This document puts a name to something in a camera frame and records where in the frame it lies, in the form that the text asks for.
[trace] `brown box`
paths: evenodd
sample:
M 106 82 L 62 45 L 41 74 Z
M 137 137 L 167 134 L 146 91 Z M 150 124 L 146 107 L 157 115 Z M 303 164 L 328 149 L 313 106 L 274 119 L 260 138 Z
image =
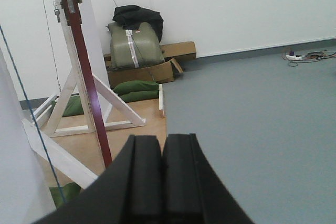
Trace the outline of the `brown box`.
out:
M 160 46 L 164 59 L 172 58 L 177 61 L 187 61 L 196 59 L 196 48 L 192 41 L 174 43 Z
M 104 55 L 105 65 L 107 67 L 110 66 L 108 56 L 109 55 Z M 181 66 L 174 59 L 151 67 L 108 71 L 110 87 L 115 87 L 120 83 L 133 80 L 156 81 L 158 83 L 174 81 L 172 65 L 174 65 L 179 73 L 183 72 Z

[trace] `wooden floor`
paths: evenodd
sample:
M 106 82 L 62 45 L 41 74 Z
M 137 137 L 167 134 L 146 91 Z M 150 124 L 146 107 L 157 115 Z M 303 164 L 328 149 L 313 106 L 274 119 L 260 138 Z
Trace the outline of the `wooden floor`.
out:
M 166 119 L 160 118 L 158 99 L 132 102 L 128 103 L 128 105 L 142 118 L 146 118 L 146 126 L 107 132 L 113 159 L 120 152 L 131 134 L 156 135 L 161 149 L 166 139 Z M 123 120 L 126 120 L 126 118 L 118 110 L 112 109 L 108 122 Z M 83 124 L 85 124 L 84 115 L 70 116 L 62 118 L 59 127 L 72 127 Z M 99 175 L 104 171 L 103 160 L 95 133 L 54 137 L 53 139 L 95 174 Z M 45 171 L 48 186 L 56 186 L 49 163 L 42 158 L 39 158 L 39 160 Z M 61 185 L 72 182 L 60 171 L 57 170 L 56 173 Z

